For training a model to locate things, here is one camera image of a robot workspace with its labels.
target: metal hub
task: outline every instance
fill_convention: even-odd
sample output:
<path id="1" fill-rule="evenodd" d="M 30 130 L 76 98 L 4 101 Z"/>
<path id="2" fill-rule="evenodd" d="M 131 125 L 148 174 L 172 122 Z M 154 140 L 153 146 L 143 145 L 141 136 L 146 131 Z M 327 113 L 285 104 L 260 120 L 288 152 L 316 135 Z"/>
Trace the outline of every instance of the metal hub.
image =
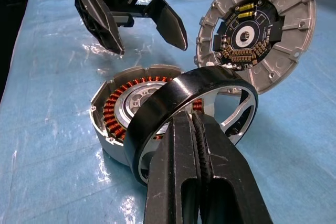
<path id="1" fill-rule="evenodd" d="M 127 128 L 140 106 L 165 84 L 166 82 L 163 81 L 143 82 L 123 92 L 115 103 L 114 115 L 117 121 Z"/>

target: copper coil winding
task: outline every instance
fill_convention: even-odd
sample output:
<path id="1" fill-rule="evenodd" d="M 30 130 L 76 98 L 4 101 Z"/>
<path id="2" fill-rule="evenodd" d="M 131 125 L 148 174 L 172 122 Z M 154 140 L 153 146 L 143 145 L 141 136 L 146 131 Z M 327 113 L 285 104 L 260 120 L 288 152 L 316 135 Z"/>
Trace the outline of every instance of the copper coil winding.
<path id="1" fill-rule="evenodd" d="M 109 114 L 109 113 L 113 113 L 114 114 L 114 108 L 109 108 L 109 107 L 104 107 L 103 109 L 103 114 Z"/>
<path id="2" fill-rule="evenodd" d="M 111 114 L 104 114 L 104 119 L 107 120 L 107 119 L 111 119 L 111 118 L 114 118 L 114 113 L 111 113 Z"/>
<path id="3" fill-rule="evenodd" d="M 118 129 L 115 130 L 114 134 L 115 134 L 116 137 L 120 137 L 124 132 L 125 132 L 125 129 L 118 128 Z"/>
<path id="4" fill-rule="evenodd" d="M 122 127 L 119 122 L 117 121 L 117 119 L 115 119 L 114 116 L 114 106 L 115 103 L 117 102 L 117 99 L 119 98 L 119 96 L 126 91 L 128 88 L 137 85 L 141 82 L 147 82 L 147 81 L 171 81 L 172 78 L 167 78 L 167 77 L 160 77 L 160 76 L 156 76 L 156 77 L 143 77 L 141 79 L 135 79 L 133 81 L 129 81 L 124 85 L 121 85 L 119 88 L 117 88 L 113 94 L 110 95 L 110 97 L 106 100 L 104 108 L 103 108 L 103 118 L 104 118 L 104 122 L 106 127 L 108 128 L 108 130 L 110 131 L 111 134 L 114 134 L 114 136 L 116 138 L 119 138 L 121 140 L 124 140 L 125 138 L 125 129 L 124 127 Z M 154 139 L 156 140 L 160 140 L 162 139 L 162 135 L 157 135 L 154 137 Z"/>
<path id="5" fill-rule="evenodd" d="M 120 96 L 119 94 L 113 93 L 110 97 L 118 98 L 119 96 Z"/>
<path id="6" fill-rule="evenodd" d="M 160 140 L 160 139 L 162 139 L 163 138 L 163 135 L 156 135 L 155 137 L 154 137 L 154 140 Z"/>
<path id="7" fill-rule="evenodd" d="M 110 125 L 113 125 L 113 124 L 116 124 L 116 123 L 117 123 L 116 119 L 114 118 L 114 115 L 113 115 L 113 118 L 111 118 L 111 119 L 106 119 L 105 122 L 106 122 L 106 125 L 107 125 L 107 126 L 110 126 Z"/>
<path id="8" fill-rule="evenodd" d="M 121 85 L 121 88 L 125 91 L 128 89 L 128 87 L 126 85 Z"/>
<path id="9" fill-rule="evenodd" d="M 109 109 L 114 108 L 114 103 L 106 102 L 104 108 L 109 108 Z"/>
<path id="10" fill-rule="evenodd" d="M 197 99 L 195 102 L 193 102 L 193 110 L 196 110 L 196 111 L 203 110 L 203 100 L 202 99 Z"/>
<path id="11" fill-rule="evenodd" d="M 114 134 L 114 132 L 117 129 L 121 128 L 121 125 L 117 122 L 117 123 L 115 123 L 115 124 L 113 124 L 111 126 L 108 126 L 108 128 L 109 128 L 110 132 Z"/>
<path id="12" fill-rule="evenodd" d="M 115 93 L 117 93 L 117 94 L 118 94 L 118 96 L 119 96 L 119 95 L 121 95 L 121 94 L 122 94 L 122 92 L 123 92 L 123 91 L 122 91 L 122 90 L 120 90 L 120 89 L 116 89 L 116 90 L 115 90 Z"/>
<path id="13" fill-rule="evenodd" d="M 193 110 L 202 110 L 203 106 L 201 104 L 193 104 Z"/>

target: wheel spoke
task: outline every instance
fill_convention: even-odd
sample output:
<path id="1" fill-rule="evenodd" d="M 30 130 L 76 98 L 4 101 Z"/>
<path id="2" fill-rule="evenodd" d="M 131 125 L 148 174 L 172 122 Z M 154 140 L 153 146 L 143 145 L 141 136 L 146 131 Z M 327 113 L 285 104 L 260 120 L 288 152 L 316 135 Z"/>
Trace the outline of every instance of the wheel spoke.
<path id="1" fill-rule="evenodd" d="M 210 92 L 202 97 L 204 114 L 215 116 L 215 100 L 218 95 L 218 91 Z"/>
<path id="2" fill-rule="evenodd" d="M 255 105 L 256 105 L 256 101 L 254 97 L 251 94 L 249 94 L 248 97 L 237 107 L 237 109 L 233 112 L 233 114 L 229 116 L 224 122 L 221 123 L 220 126 L 223 132 L 225 133 L 232 125 L 234 125 L 241 118 L 243 113 L 248 108 L 251 107 L 249 116 L 246 122 L 244 122 L 244 125 L 241 128 L 240 132 L 229 137 L 229 139 L 232 141 L 233 144 L 236 144 L 240 140 L 244 132 L 247 130 L 247 127 L 250 124 L 250 120 L 252 119 L 254 115 Z"/>

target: blue table cover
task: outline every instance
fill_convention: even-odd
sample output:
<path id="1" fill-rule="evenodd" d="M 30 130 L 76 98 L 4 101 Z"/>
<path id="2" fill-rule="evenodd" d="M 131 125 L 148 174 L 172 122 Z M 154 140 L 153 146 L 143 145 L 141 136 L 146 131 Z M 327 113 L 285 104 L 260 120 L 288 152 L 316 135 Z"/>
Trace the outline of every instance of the blue table cover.
<path id="1" fill-rule="evenodd" d="M 101 84 L 125 68 L 195 68 L 198 22 L 212 0 L 167 1 L 184 22 L 188 50 L 137 19 L 120 29 L 126 53 L 118 56 L 86 30 L 74 0 L 29 0 L 0 104 L 0 223 L 143 222 L 146 188 L 102 151 L 88 111 Z M 336 223 L 336 2 L 317 4 L 308 52 L 259 97 L 238 144 L 274 223 Z M 222 102 L 217 117 L 234 109 Z"/>

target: electronic component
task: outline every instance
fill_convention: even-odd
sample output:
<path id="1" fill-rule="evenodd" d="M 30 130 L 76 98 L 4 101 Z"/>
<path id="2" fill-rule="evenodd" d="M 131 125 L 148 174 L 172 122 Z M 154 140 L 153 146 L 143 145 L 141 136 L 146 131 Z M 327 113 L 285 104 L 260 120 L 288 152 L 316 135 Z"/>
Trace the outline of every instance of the electronic component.
<path id="1" fill-rule="evenodd" d="M 246 12 L 238 14 L 238 19 L 252 19 L 255 18 L 255 12 Z"/>
<path id="2" fill-rule="evenodd" d="M 239 11 L 240 12 L 245 12 L 247 10 L 251 10 L 251 9 L 254 9 L 254 3 L 250 3 L 250 4 L 246 4 L 246 5 L 243 5 L 239 8 Z"/>
<path id="3" fill-rule="evenodd" d="M 232 68 L 260 94 L 293 71 L 315 23 L 315 0 L 214 0 L 200 21 L 194 61 Z"/>

